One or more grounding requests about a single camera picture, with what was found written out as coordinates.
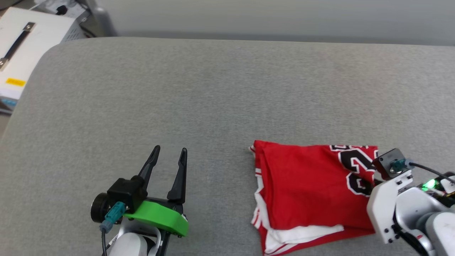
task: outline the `green plastic part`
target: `green plastic part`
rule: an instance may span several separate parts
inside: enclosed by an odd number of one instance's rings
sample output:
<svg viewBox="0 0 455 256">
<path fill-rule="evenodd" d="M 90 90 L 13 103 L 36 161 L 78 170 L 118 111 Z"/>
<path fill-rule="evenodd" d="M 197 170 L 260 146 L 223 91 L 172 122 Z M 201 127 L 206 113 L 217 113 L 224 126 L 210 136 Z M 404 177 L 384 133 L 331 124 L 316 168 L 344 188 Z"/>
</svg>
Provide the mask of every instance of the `green plastic part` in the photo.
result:
<svg viewBox="0 0 455 256">
<path fill-rule="evenodd" d="M 188 234 L 188 221 L 181 214 L 155 202 L 143 201 L 135 213 L 125 213 L 123 216 L 134 218 L 178 236 Z"/>
</svg>

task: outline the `printed number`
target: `printed number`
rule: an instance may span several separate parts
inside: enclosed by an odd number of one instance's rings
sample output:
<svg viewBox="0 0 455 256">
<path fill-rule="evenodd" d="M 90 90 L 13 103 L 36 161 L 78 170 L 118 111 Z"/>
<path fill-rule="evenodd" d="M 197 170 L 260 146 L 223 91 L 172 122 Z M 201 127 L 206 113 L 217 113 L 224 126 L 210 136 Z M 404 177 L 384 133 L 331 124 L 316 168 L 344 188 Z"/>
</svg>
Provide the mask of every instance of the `printed number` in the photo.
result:
<svg viewBox="0 0 455 256">
<path fill-rule="evenodd" d="M 362 151 L 362 147 L 331 145 L 330 150 L 338 151 L 338 160 L 351 172 L 346 176 L 348 189 L 356 195 L 369 197 L 373 189 L 372 184 L 357 174 L 360 174 L 360 168 L 363 168 L 373 175 L 376 168 L 372 164 L 372 159 Z"/>
</svg>

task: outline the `gray wall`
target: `gray wall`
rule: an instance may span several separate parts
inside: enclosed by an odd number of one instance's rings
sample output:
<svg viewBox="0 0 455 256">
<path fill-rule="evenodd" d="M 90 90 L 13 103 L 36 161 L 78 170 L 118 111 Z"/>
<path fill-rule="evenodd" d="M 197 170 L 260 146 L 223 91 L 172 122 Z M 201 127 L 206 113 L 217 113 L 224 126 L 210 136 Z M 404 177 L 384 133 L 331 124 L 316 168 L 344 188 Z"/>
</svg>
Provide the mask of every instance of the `gray wall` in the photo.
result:
<svg viewBox="0 0 455 256">
<path fill-rule="evenodd" d="M 89 0 L 120 36 L 455 45 L 454 0 Z"/>
</svg>

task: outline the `gray cushion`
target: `gray cushion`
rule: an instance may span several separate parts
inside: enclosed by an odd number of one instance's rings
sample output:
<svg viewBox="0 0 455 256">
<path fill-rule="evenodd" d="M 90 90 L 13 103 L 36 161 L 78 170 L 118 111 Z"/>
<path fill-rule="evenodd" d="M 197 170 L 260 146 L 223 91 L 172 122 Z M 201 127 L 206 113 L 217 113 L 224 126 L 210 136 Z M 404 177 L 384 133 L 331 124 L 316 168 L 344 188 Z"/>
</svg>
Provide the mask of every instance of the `gray cushion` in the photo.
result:
<svg viewBox="0 0 455 256">
<path fill-rule="evenodd" d="M 189 156 L 190 231 L 172 237 L 168 255 L 261 255 L 246 150 L 255 139 L 397 147 L 451 170 L 454 81 L 453 47 L 144 38 L 58 45 L 33 72 L 0 144 L 0 255 L 100 255 L 93 199 L 137 174 L 157 144 L 149 195 L 164 198 L 182 147 Z M 414 173 L 416 183 L 433 177 Z M 292 255 L 392 254 L 415 252 L 367 236 Z"/>
</svg>

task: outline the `cloth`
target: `cloth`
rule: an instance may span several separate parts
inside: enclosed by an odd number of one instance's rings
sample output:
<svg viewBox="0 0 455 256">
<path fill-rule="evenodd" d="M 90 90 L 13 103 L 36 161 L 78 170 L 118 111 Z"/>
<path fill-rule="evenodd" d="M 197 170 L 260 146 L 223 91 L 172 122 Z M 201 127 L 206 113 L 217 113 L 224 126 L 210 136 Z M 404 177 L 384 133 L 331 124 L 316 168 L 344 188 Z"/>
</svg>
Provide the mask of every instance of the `cloth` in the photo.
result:
<svg viewBox="0 0 455 256">
<path fill-rule="evenodd" d="M 366 212 L 376 146 L 289 146 L 255 141 L 252 224 L 265 255 L 373 234 Z"/>
</svg>

